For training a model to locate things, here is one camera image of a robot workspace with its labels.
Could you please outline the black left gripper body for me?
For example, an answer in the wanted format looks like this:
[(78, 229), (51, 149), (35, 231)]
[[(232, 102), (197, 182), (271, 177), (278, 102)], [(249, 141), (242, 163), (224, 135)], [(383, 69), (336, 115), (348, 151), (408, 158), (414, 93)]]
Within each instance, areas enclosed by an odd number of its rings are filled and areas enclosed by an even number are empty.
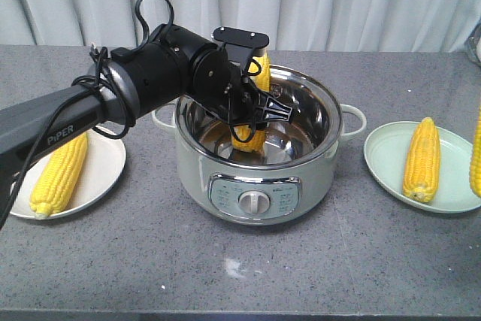
[(252, 125), (260, 91), (228, 60), (223, 47), (209, 50), (195, 63), (187, 95), (230, 126)]

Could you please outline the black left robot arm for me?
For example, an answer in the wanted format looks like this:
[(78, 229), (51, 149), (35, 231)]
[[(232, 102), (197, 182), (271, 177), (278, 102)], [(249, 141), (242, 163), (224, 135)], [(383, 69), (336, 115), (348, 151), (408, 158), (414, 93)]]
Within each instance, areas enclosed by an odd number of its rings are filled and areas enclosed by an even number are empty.
[(267, 35), (220, 27), (207, 40), (161, 25), (129, 50), (94, 51), (93, 71), (70, 87), (1, 112), (1, 217), (6, 219), (31, 165), (81, 133), (111, 121), (126, 129), (185, 95), (231, 127), (290, 121), (292, 110), (250, 78)]

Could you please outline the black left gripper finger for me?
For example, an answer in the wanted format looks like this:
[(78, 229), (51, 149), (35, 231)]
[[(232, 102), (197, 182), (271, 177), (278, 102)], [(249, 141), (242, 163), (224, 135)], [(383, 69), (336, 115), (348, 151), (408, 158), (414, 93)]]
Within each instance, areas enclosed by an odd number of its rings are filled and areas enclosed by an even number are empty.
[(275, 99), (270, 93), (260, 91), (257, 103), (257, 123), (291, 122), (292, 108)]

